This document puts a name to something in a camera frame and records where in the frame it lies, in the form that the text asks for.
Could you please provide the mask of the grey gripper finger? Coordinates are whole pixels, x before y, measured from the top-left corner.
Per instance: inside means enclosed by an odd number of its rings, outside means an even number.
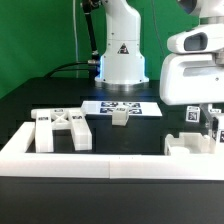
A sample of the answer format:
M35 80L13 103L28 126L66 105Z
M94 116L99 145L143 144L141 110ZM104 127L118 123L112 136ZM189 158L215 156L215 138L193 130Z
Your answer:
M213 106L211 104L201 104L200 108L206 118L206 128L211 131L213 127L213 116L212 116L212 109Z

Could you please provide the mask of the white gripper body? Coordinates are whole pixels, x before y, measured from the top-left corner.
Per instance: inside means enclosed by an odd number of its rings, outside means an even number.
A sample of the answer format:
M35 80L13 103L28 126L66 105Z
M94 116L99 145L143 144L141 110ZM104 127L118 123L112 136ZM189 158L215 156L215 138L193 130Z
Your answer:
M199 25L170 37L161 68L167 105L224 102L224 24Z

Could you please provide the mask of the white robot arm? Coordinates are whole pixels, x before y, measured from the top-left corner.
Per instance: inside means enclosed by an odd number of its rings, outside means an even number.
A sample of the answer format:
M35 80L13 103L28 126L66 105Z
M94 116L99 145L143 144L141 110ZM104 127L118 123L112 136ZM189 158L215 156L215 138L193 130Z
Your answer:
M167 40L170 54L160 75L160 98L168 105L198 104L209 127L224 130L224 113L212 103L224 103L224 0L176 0L199 25ZM88 24L91 12L106 11L107 47L97 51L94 31L89 27L92 55L100 63L95 83L111 89L126 89L149 82L145 59L140 53L141 17L127 0L82 0Z

